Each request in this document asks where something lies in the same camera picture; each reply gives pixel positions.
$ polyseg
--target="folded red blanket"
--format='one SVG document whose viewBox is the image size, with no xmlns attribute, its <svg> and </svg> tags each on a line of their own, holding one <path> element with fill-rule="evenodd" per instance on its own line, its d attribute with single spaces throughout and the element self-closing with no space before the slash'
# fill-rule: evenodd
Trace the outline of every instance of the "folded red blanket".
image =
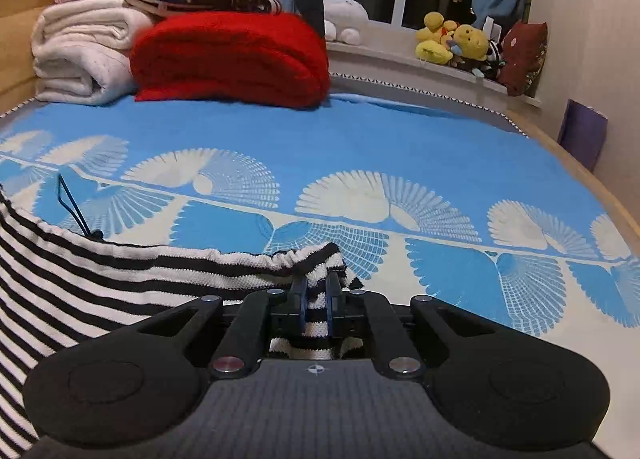
<svg viewBox="0 0 640 459">
<path fill-rule="evenodd" d="M 303 108 L 329 90 L 324 40 L 290 13 L 174 16 L 140 35 L 130 63 L 137 101 L 227 98 Z"/>
</svg>

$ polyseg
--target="mattress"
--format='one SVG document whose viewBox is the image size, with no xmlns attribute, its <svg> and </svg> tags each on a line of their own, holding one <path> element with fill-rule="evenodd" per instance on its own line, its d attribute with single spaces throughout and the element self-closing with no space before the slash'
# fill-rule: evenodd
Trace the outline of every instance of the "mattress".
<svg viewBox="0 0 640 459">
<path fill-rule="evenodd" d="M 334 90 L 306 111 L 30 102 L 3 120 L 2 189 L 81 233 L 60 174 L 90 228 L 118 243 L 333 242 L 392 303 L 427 293 L 588 357 L 612 391 L 596 443 L 637 459 L 640 261 L 602 206 L 502 114 L 362 79 L 335 77 Z"/>
</svg>

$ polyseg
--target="plush toy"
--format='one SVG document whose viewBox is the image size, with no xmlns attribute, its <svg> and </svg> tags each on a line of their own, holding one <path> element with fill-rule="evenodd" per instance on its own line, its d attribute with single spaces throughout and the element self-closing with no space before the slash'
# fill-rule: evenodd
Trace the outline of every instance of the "plush toy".
<svg viewBox="0 0 640 459">
<path fill-rule="evenodd" d="M 453 53 L 434 40 L 425 40 L 415 48 L 415 57 L 432 64 L 445 65 L 453 58 Z"/>
<path fill-rule="evenodd" d="M 470 25 L 461 25 L 444 42 L 456 55 L 451 61 L 452 67 L 484 78 L 482 68 L 486 65 L 489 39 L 482 31 Z"/>
<path fill-rule="evenodd" d="M 355 0 L 324 0 L 324 39 L 349 45 L 362 44 L 369 15 Z"/>
<path fill-rule="evenodd" d="M 453 20 L 445 21 L 444 17 L 437 11 L 432 11 L 425 15 L 424 25 L 425 27 L 415 34 L 415 37 L 420 42 L 433 40 L 434 42 L 441 43 L 440 40 L 443 36 L 458 27 L 458 24 Z"/>
</svg>

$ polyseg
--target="window sill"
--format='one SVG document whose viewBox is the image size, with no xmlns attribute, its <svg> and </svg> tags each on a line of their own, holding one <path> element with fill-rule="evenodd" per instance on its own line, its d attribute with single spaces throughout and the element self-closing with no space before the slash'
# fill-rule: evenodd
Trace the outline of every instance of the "window sill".
<svg viewBox="0 0 640 459">
<path fill-rule="evenodd" d="M 496 82 L 492 82 L 490 80 L 483 80 L 482 78 L 476 78 L 470 73 L 467 73 L 465 71 L 460 71 L 458 69 L 454 69 L 453 67 L 423 62 L 421 60 L 418 60 L 415 57 L 409 57 L 404 54 L 396 54 L 388 51 L 383 51 L 380 49 L 374 49 L 364 45 L 354 46 L 354 45 L 347 45 L 347 44 L 342 44 L 338 42 L 327 42 L 326 48 L 329 52 L 347 53 L 347 54 L 358 55 L 362 57 L 376 58 L 378 60 L 386 60 L 388 62 L 394 62 L 394 63 L 406 65 L 409 67 L 422 68 L 423 70 L 426 70 L 426 71 L 442 74 L 443 76 L 449 76 L 451 78 L 456 78 L 458 80 L 462 80 L 465 82 L 478 85 L 480 87 L 484 87 L 484 89 L 492 90 L 493 92 L 496 92 L 503 96 L 507 95 L 506 87 L 500 84 L 497 84 Z M 521 102 L 527 103 L 527 105 L 534 106 L 535 108 L 542 108 L 542 102 L 540 102 L 540 100 L 536 98 L 530 98 L 529 96 L 518 96 L 514 99 L 520 100 Z"/>
</svg>

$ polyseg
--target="black and white striped garment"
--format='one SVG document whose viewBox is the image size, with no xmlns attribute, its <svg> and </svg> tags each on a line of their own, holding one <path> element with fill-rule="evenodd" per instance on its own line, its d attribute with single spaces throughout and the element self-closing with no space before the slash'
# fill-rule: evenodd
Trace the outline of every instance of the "black and white striped garment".
<svg viewBox="0 0 640 459">
<path fill-rule="evenodd" d="M 241 301 L 306 275 L 306 338 L 274 339 L 271 350 L 308 359 L 345 352 L 353 343 L 334 350 L 322 309 L 331 269 L 344 287 L 362 286 L 334 243 L 272 256 L 99 243 L 14 208 L 0 192 L 0 458 L 19 457 L 37 439 L 21 391 L 43 357 L 199 296 Z"/>
</svg>

